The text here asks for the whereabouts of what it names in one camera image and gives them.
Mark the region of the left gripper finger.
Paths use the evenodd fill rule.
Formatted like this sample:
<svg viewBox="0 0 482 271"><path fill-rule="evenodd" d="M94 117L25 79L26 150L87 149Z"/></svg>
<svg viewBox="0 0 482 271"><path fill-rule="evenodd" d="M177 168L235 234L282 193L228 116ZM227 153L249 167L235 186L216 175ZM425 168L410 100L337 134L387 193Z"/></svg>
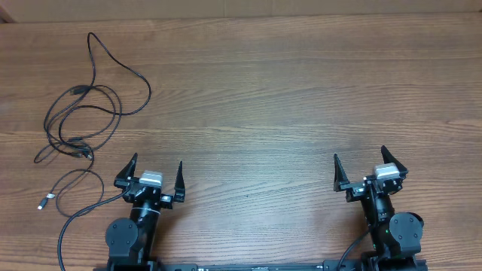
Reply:
<svg viewBox="0 0 482 271"><path fill-rule="evenodd" d="M185 201L185 182L183 177L183 162L180 162L178 165L178 171L175 180L175 195L174 201L175 202L184 202Z"/></svg>
<svg viewBox="0 0 482 271"><path fill-rule="evenodd" d="M134 176L138 154L134 153L127 165L116 175L115 181L128 181Z"/></svg>

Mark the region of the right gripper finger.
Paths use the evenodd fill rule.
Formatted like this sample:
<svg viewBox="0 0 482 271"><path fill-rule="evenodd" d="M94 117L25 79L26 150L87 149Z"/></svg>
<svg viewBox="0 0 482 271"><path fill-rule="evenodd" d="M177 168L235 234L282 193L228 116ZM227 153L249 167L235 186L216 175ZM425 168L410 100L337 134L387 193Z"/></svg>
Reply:
<svg viewBox="0 0 482 271"><path fill-rule="evenodd" d="M401 177L405 177L407 175L407 173L409 172L408 169L390 153L390 151L385 145L381 146L380 151L383 156L384 163L394 163Z"/></svg>
<svg viewBox="0 0 482 271"><path fill-rule="evenodd" d="M342 167L341 161L337 154L334 154L334 191L341 192L347 189L350 184L349 179Z"/></svg>

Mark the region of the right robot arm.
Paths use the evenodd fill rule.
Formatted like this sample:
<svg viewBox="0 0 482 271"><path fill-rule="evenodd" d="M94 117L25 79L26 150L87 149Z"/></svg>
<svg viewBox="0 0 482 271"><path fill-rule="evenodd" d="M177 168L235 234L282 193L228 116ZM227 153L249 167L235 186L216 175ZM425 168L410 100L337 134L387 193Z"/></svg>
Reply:
<svg viewBox="0 0 482 271"><path fill-rule="evenodd" d="M334 191L345 192L347 202L360 202L368 229L343 253L337 270L407 270L428 269L425 260L418 260L423 237L423 219L413 212L397 213L390 196L402 189L408 169L382 146L383 163L360 182L351 182L334 155ZM366 236L370 236L374 250L366 251L358 260L347 260L348 254Z"/></svg>

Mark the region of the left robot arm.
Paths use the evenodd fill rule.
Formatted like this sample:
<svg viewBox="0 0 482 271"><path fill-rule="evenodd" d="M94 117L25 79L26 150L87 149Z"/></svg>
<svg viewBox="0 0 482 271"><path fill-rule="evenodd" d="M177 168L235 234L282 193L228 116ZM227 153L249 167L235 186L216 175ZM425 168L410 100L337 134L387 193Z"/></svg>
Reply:
<svg viewBox="0 0 482 271"><path fill-rule="evenodd" d="M122 198L132 205L128 218L113 221L105 232L109 248L107 270L162 270L157 257L151 255L162 209L185 201L183 163L178 165L173 195L162 192L163 174L144 171L136 177L138 155L116 175L114 186L122 190Z"/></svg>

